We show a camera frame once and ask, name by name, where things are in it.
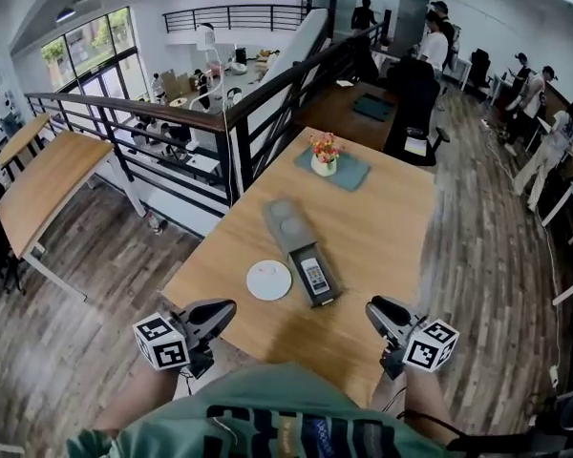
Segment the ceiling light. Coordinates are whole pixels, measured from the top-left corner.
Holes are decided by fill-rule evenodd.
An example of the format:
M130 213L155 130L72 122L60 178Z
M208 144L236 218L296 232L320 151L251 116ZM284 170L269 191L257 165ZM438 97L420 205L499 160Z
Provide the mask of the ceiling light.
M74 9L66 7L57 15L57 20L55 22L61 22L63 20L66 20L68 17L72 17L75 13L76 11Z

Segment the white coaster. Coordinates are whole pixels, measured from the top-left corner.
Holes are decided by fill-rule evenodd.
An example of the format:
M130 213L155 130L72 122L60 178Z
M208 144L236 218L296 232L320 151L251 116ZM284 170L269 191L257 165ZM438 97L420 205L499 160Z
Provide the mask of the white coaster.
M246 275L246 286L260 301L277 301L287 294L291 283L288 268L274 260L259 261Z

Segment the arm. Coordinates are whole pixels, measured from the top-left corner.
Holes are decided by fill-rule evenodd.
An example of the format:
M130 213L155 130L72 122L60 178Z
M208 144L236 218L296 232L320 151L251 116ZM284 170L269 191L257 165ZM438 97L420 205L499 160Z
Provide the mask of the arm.
M408 389L405 395L405 409L433 416L448 425L452 419L443 392L434 373L405 367ZM457 436L449 429L421 417L408 418L408 425L429 439L448 445Z
M178 369L156 371L145 364L97 417L94 429L116 438L134 421L171 402L178 380Z
M533 99L533 97L535 96L535 94L541 90L542 84L541 83L537 83L535 86L531 86L528 89L528 94L526 94L526 97L523 99L523 101L520 103L520 108L524 109L526 108L526 106L530 103L530 101Z

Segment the dark desk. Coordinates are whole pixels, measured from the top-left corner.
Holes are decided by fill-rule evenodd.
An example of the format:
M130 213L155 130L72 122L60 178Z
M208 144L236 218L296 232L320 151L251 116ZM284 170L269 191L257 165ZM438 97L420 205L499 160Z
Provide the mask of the dark desk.
M386 121L380 122L352 109L354 101L364 94L372 94L395 104ZM302 127L334 133L344 139L382 151L397 113L396 104L396 95L368 83L358 82L347 88L334 83L312 98L307 106L295 115L294 120Z

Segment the black cable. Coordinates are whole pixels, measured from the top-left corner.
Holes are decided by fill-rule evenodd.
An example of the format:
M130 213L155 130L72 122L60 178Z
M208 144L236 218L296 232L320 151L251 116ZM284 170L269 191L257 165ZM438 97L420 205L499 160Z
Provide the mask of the black cable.
M391 399L391 401L387 403L386 407L384 407L384 409L382 410L382 412L386 412L387 410L389 410L389 408L394 404L394 401L397 400L397 397L399 396L399 394L400 394L401 392L405 391L405 389L406 389L407 387L408 387L408 386L405 385L403 388L401 388L401 390L399 390L397 393L395 393L395 394L393 395L393 398Z
M446 424L443 421L441 421L440 419L437 419L436 417L430 416L429 414L423 414L422 412L416 412L415 410L404 410L403 412L401 412L397 416L397 419L401 419L402 417L406 417L406 418L407 417L422 417L424 419L428 419L429 421L433 421L434 423L439 424L440 426L445 427L446 429L451 430L459 438L467 437L467 434L465 434L464 432L459 431L454 426L450 426L449 424Z

